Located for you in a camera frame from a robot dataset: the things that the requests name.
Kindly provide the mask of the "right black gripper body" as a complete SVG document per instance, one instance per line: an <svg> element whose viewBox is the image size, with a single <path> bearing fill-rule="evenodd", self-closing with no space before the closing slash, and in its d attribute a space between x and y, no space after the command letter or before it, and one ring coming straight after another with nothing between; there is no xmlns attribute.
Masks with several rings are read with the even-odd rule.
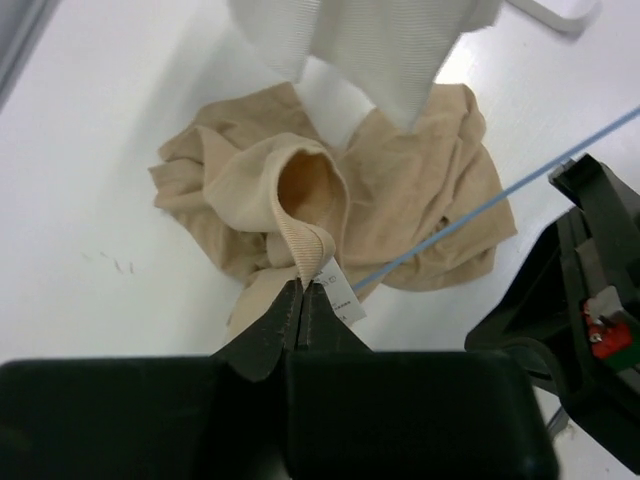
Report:
<svg viewBox="0 0 640 480"><path fill-rule="evenodd" d="M502 350L639 471L639 195L590 155L549 176L573 206L540 234L464 347Z"/></svg>

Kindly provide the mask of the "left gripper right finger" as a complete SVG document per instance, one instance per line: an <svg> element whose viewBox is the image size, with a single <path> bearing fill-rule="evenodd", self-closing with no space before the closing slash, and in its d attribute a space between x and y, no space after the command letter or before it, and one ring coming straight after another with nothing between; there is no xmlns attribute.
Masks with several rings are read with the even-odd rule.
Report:
<svg viewBox="0 0 640 480"><path fill-rule="evenodd" d="M532 386L500 352L374 352L304 294L287 356L294 479L555 479Z"/></svg>

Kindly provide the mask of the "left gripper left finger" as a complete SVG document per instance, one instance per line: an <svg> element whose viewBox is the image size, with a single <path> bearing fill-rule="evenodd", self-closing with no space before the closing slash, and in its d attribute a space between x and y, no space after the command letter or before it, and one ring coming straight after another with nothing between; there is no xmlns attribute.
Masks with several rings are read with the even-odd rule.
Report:
<svg viewBox="0 0 640 480"><path fill-rule="evenodd" d="M1 368L5 479L284 479L282 357L304 291L209 356L31 359Z"/></svg>

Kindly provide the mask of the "blue wire hanger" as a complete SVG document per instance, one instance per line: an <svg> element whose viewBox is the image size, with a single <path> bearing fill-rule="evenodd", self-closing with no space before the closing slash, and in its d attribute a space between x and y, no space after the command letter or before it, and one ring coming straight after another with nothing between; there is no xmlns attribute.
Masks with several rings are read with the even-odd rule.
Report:
<svg viewBox="0 0 640 480"><path fill-rule="evenodd" d="M507 187L502 192L500 192L499 194L497 194L496 196L494 196L493 198L491 198L490 200L488 200L484 204L480 205L479 207L477 207L476 209L474 209L470 213L464 215L459 220L451 223L450 225L448 225L444 229L440 230L439 232L437 232L436 234L434 234L430 238L424 240L423 242L421 242L417 246L413 247L412 249L410 249L409 251L407 251L403 255L399 256L395 260L393 260L390 263L386 264L384 267L382 267L379 270L375 271L374 273L368 275L363 280L355 283L353 285L354 291L355 292L359 292L362 289L364 289L366 286L372 284L375 280L378 280L381 277L387 275L393 269L395 269L396 267L400 266L403 262L411 259L413 256L415 256L415 255L423 252L424 250L430 248L431 246L433 246L434 244L436 244L438 241L442 240L446 236L448 236L448 235L452 234L453 232L459 230L461 227L463 227L464 225L469 223L471 220L474 220L475 218L480 216L482 213L484 213L484 212L488 211L489 209L493 208L494 206L496 206L497 204L499 204L503 200L506 200L511 194L513 194L516 191L518 191L518 190L522 189L523 187L527 186L531 182L533 182L536 179L540 178L541 176L545 175L547 172L551 171L554 168L557 168L558 166L564 165L570 159L572 159L574 156L576 156L578 153L580 153L582 151L585 151L588 147L592 146L593 144L599 142L600 140L602 140L606 136L612 134L613 132L619 130L620 128L622 128L625 125L629 124L630 122L634 121L638 116L639 116L639 106L635 106L634 108L632 108L627 113L623 114L622 116L618 117L617 119L613 120L612 122L606 124L604 127L602 127L601 129L597 130L592 135L586 137L584 140L581 140L576 145L570 147L568 150L566 150L566 151L562 152L561 154L559 154L558 156L552 158L551 160L549 160L548 162L543 164L541 167L537 168L536 170L532 171L531 173L529 173L528 175L524 176L520 180L516 181L514 184L512 184L509 187Z"/></svg>

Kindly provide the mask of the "beige t shirt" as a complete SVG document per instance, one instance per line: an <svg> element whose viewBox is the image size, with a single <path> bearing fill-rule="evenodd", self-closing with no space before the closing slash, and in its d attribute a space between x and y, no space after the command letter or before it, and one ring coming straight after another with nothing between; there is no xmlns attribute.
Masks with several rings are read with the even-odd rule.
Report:
<svg viewBox="0 0 640 480"><path fill-rule="evenodd" d="M370 111L348 145L323 142L282 83L204 106L159 151L154 203L223 273L244 285L228 320L236 337L288 281L330 264L346 291L434 291L488 274L516 225L503 200L359 292L353 285L500 192L485 120L465 85L433 87L416 129Z"/></svg>

